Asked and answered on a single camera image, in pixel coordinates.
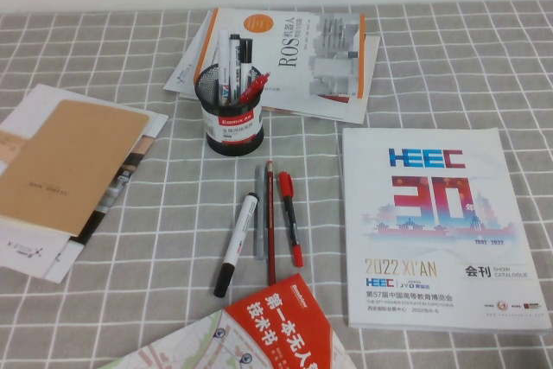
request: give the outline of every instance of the red book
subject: red book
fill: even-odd
[[[235,366],[251,369],[355,368],[299,274],[105,368],[138,369],[150,366],[202,369]]]

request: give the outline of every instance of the brown envelope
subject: brown envelope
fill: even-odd
[[[61,101],[0,176],[0,215],[79,235],[148,121]]]

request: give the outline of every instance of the catalog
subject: catalog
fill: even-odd
[[[365,36],[362,14],[216,9],[165,89],[194,98],[194,81],[218,62],[220,29],[252,39],[252,65],[270,73],[265,109],[363,123],[379,38]]]
[[[351,327],[550,330],[496,129],[343,140]]]
[[[104,369],[354,369],[299,274],[111,362]]]

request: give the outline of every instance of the black marker cap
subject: black marker cap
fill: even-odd
[[[250,38],[240,39],[240,62],[245,64],[251,64],[251,48],[253,47],[253,40]]]
[[[221,271],[217,277],[217,283],[215,284],[215,291],[213,294],[218,298],[224,298],[226,295],[226,290],[228,289],[229,284],[232,280],[232,274],[234,273],[234,265],[230,263],[223,263],[221,265]]]

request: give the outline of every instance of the gray pen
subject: gray pen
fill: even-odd
[[[265,243],[265,221],[267,215],[265,212],[265,192],[267,184],[267,175],[265,166],[257,166],[256,170],[256,192],[259,201],[257,202],[257,228],[256,228],[256,258],[267,258],[267,244]]]

